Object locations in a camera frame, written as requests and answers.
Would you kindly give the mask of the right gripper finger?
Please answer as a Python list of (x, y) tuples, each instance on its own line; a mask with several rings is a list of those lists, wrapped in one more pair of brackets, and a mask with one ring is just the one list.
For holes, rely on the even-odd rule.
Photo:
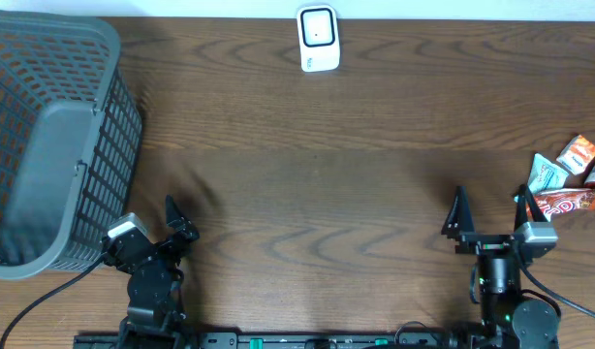
[(455, 189), (454, 203), (444, 222), (441, 234), (447, 237), (461, 237), (475, 233), (475, 227), (464, 186)]
[(528, 186), (521, 184), (517, 189), (517, 207), (514, 226), (516, 230), (529, 222), (528, 215), (531, 215), (533, 222), (544, 223), (548, 221)]

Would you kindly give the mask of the teal wet wipes pack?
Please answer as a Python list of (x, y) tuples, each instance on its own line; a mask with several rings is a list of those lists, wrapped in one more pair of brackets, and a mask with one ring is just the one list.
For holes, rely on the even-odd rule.
[(540, 153), (535, 153), (527, 187), (533, 195), (544, 191), (562, 189), (569, 174), (560, 166), (549, 161)]

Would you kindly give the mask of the red Top snack bag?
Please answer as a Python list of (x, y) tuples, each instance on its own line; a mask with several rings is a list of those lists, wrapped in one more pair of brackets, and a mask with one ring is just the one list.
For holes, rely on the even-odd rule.
[(537, 193), (534, 199), (547, 221), (556, 215), (576, 210), (595, 209), (595, 189), (593, 188), (546, 190)]

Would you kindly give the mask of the small orange snack packet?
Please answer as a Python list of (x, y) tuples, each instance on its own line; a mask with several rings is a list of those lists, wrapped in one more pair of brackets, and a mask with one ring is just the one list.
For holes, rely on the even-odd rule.
[(573, 175), (582, 174), (595, 158), (595, 144), (583, 135), (575, 136), (556, 158)]

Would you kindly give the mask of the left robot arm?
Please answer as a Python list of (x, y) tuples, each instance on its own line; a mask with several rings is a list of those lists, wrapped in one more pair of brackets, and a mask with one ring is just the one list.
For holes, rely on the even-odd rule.
[(172, 196), (165, 199), (167, 226), (173, 233), (153, 242), (134, 213), (110, 227), (102, 238), (103, 263), (130, 275), (129, 304), (115, 346), (117, 348), (192, 348), (193, 332), (184, 327), (187, 318), (181, 294), (185, 279), (179, 268), (200, 237), (196, 226), (178, 208)]

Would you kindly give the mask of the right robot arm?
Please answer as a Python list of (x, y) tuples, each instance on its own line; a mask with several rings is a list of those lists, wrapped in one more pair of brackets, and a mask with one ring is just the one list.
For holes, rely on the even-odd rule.
[(477, 261), (470, 282), (471, 302), (481, 307), (479, 323), (461, 323), (442, 339), (444, 348), (555, 348), (561, 320), (557, 303), (524, 289), (521, 273), (556, 246), (557, 233), (526, 185), (517, 192), (514, 231), (476, 231), (466, 190), (455, 189), (441, 234), (455, 241), (457, 254)]

